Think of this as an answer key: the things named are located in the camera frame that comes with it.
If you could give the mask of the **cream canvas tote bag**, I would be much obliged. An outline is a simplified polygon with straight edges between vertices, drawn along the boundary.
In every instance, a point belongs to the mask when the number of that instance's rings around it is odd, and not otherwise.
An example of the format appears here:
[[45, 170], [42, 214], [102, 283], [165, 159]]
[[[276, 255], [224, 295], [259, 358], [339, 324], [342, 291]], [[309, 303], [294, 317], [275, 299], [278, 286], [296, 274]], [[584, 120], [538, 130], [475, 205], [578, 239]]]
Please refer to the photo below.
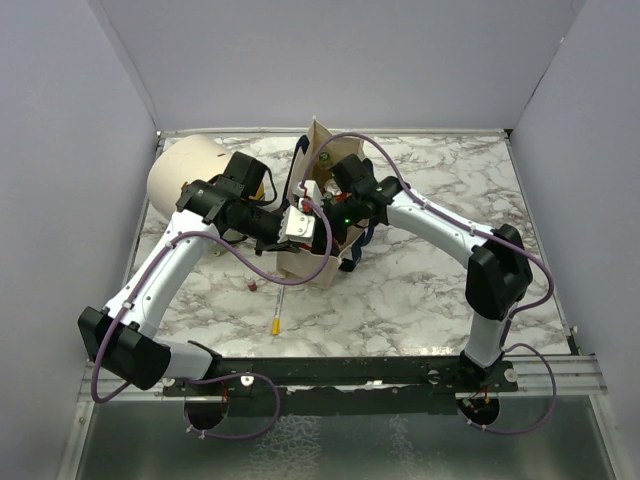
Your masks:
[[[330, 172], [317, 167], [318, 155], [322, 151], [330, 153], [333, 165], [347, 155], [355, 154], [369, 170], [373, 169], [372, 162], [364, 155], [363, 141], [361, 139], [341, 137], [323, 147], [322, 145], [331, 136], [332, 133], [324, 125], [313, 119], [307, 133], [299, 138], [284, 186], [282, 208], [287, 208], [294, 203], [293, 188], [296, 184], [299, 184], [302, 174], [310, 164], [313, 165], [313, 168], [309, 178], [316, 181], [324, 191], [324, 184], [329, 181]], [[312, 282], [322, 288], [328, 288], [338, 272], [353, 271], [362, 258], [362, 249], [369, 244], [374, 231], [375, 226], [370, 221], [369, 227], [355, 241], [349, 243], [345, 248], [335, 248], [336, 252], [330, 256], [324, 269], [312, 279]], [[325, 247], [321, 246], [318, 254], [306, 248], [299, 253], [279, 253], [277, 255], [276, 268], [280, 273], [287, 276], [307, 278], [321, 265], [324, 252]]]

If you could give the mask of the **clear glass bottle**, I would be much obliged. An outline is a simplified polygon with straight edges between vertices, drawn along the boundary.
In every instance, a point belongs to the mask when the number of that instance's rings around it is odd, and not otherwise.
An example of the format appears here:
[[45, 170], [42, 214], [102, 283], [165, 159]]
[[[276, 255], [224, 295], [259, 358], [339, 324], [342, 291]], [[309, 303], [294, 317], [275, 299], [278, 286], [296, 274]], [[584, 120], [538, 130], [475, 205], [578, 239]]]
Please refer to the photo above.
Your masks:
[[331, 155], [327, 151], [322, 151], [318, 155], [317, 167], [321, 170], [329, 170], [332, 168], [333, 161]]

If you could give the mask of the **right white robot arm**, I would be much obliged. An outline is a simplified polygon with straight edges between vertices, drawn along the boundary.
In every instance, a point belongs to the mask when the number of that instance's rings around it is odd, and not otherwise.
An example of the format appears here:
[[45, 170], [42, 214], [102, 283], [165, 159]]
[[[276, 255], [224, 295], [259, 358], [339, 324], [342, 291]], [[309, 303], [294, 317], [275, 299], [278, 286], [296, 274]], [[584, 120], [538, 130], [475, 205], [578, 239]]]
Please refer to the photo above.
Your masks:
[[508, 224], [476, 227], [443, 210], [434, 212], [413, 190], [388, 176], [378, 181], [373, 167], [351, 154], [329, 168], [345, 195], [325, 203], [334, 239], [344, 241], [349, 228], [363, 221], [407, 231], [443, 251], [466, 269], [465, 298], [473, 311], [467, 344], [461, 353], [459, 378], [469, 390], [481, 391], [496, 376], [503, 357], [507, 316], [524, 298], [533, 280], [528, 260], [515, 248], [523, 242]]

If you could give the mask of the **red cola can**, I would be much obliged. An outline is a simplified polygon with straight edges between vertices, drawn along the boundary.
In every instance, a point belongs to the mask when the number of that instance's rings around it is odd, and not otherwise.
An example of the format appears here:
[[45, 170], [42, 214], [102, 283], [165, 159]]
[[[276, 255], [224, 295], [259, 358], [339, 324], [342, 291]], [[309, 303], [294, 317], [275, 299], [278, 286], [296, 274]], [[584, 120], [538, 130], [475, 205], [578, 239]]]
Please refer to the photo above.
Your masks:
[[330, 194], [333, 197], [336, 197], [342, 194], [341, 188], [337, 185], [337, 183], [334, 180], [329, 180], [324, 184], [324, 191], [326, 194]]

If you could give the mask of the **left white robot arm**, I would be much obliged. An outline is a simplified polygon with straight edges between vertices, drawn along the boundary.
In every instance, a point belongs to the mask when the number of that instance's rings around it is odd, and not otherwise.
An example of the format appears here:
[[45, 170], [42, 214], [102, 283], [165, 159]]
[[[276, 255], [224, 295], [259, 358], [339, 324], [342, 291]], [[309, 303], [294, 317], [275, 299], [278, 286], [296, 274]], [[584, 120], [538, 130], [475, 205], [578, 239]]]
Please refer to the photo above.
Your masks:
[[194, 342], [160, 342], [164, 314], [198, 261], [213, 245], [227, 247], [229, 230], [252, 238], [258, 250], [297, 250], [313, 240], [316, 217], [308, 202], [282, 213], [256, 200], [268, 168], [234, 153], [224, 171], [188, 183], [160, 241], [123, 289], [101, 309], [86, 308], [78, 327], [89, 359], [147, 390], [163, 378], [186, 379], [206, 395], [220, 385], [215, 355]]

